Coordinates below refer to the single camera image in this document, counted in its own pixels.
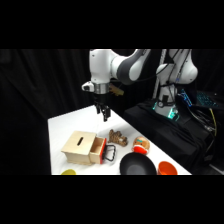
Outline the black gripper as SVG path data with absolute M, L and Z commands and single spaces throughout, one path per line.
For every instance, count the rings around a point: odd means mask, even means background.
M 107 121 L 108 118 L 111 116 L 111 110 L 107 106 L 108 103 L 109 103 L 109 95 L 108 94 L 95 94 L 94 95 L 94 104 L 96 106 L 97 114 L 101 113 L 101 106 L 105 106 L 102 109 L 104 121 Z

